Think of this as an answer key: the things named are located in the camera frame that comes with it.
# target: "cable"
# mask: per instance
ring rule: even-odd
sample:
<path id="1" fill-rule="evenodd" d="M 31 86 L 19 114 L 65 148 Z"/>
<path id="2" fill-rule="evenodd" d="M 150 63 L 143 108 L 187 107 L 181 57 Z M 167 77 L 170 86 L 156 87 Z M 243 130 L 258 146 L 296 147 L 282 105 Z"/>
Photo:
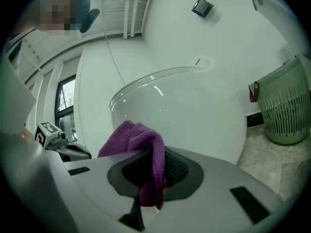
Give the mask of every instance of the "cable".
<path id="1" fill-rule="evenodd" d="M 33 46 L 33 49 L 36 47 L 36 46 L 38 46 L 45 38 L 47 38 L 48 36 L 50 36 L 51 34 L 48 34 L 47 36 L 45 36 L 41 41 L 39 41 L 39 43 L 38 44 L 36 44 L 35 46 Z"/>
<path id="2" fill-rule="evenodd" d="M 104 18 L 104 0 L 102 0 L 102 11 L 103 11 L 103 18 Z M 112 52 L 111 52 L 111 49 L 110 49 L 110 46 L 109 46 L 109 42 L 108 42 L 107 34 L 106 34 L 105 19 L 103 19 L 103 22 L 104 22 L 104 23 L 103 23 L 103 25 L 104 25 L 104 34 L 105 34 L 105 38 L 106 38 L 106 42 L 107 42 L 107 46 L 108 46 L 108 49 L 109 49 L 111 58 L 112 58 L 112 60 L 113 60 L 113 63 L 115 64 L 115 67 L 116 67 L 116 69 L 117 69 L 117 71 L 118 71 L 118 74 L 119 74 L 119 76 L 120 76 L 120 78 L 121 78 L 123 84 L 125 85 L 125 82 L 124 82 L 124 80 L 123 80 L 123 78 L 122 78 L 122 76 L 121 76 L 121 74 L 120 74 L 120 72 L 119 72 L 119 69 L 118 69 L 118 67 L 117 67 L 117 65 L 116 65 L 115 59 L 113 58 L 113 55 L 112 55 Z"/>

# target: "toilet bowl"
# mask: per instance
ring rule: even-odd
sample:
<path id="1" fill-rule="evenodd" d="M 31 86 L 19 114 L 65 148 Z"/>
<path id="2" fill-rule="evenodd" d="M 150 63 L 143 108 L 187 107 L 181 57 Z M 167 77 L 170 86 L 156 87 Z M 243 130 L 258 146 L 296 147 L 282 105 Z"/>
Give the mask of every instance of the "toilet bowl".
<path id="1" fill-rule="evenodd" d="M 178 67 L 134 81 L 110 102 L 114 128 L 126 120 L 159 132 L 166 146 L 236 164 L 246 116 L 230 79 L 217 69 Z"/>

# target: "purple towel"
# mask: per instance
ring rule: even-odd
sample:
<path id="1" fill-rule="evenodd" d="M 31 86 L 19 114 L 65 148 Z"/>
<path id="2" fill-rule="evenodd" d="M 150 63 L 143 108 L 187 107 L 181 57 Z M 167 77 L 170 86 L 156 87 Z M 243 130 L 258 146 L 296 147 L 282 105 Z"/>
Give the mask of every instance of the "purple towel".
<path id="1" fill-rule="evenodd" d="M 139 192 L 141 206 L 163 204 L 165 147 L 159 133 L 145 125 L 125 121 L 110 136 L 97 157 L 109 156 L 131 150 L 145 150 L 153 147 L 152 173 Z"/>

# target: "laundry basket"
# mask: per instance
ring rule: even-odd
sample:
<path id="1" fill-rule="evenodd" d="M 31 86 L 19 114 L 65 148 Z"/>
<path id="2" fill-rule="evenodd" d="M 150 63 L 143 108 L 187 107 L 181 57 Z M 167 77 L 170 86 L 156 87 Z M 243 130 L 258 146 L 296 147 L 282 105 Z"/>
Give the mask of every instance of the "laundry basket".
<path id="1" fill-rule="evenodd" d="M 251 102 L 258 102 L 272 141 L 294 144 L 310 133 L 310 93 L 300 57 L 258 80 L 249 91 Z"/>

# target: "floor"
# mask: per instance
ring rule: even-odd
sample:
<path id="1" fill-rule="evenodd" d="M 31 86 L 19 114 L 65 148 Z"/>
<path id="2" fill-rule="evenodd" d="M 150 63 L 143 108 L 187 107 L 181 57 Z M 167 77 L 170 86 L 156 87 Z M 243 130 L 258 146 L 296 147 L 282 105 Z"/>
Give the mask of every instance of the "floor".
<path id="1" fill-rule="evenodd" d="M 264 126 L 248 128 L 238 165 L 283 201 L 302 191 L 311 171 L 311 136 L 293 146 L 272 143 Z"/>

